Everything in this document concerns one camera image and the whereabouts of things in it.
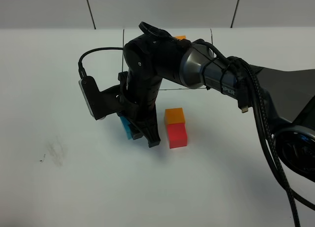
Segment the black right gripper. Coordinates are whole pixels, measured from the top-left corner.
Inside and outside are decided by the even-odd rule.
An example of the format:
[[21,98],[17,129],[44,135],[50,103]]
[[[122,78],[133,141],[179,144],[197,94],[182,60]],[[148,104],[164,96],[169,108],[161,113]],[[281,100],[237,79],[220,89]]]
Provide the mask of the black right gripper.
[[120,72],[119,102],[123,107],[117,115],[129,121],[136,121],[138,129],[130,123],[132,139],[146,137],[149,147],[160,144],[156,113],[156,99],[161,85],[161,77],[144,79],[132,70]]

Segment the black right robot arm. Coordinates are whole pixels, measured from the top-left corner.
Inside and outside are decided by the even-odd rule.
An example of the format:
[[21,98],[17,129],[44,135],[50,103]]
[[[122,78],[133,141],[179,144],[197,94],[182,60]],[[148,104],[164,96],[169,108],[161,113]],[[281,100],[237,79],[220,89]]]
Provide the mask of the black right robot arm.
[[124,46],[128,75],[121,98],[135,108],[136,121],[156,114],[163,79],[190,89],[205,86],[237,100],[245,111],[258,112],[258,132],[292,171],[315,178],[315,72],[281,71],[225,57],[202,39],[141,35]]

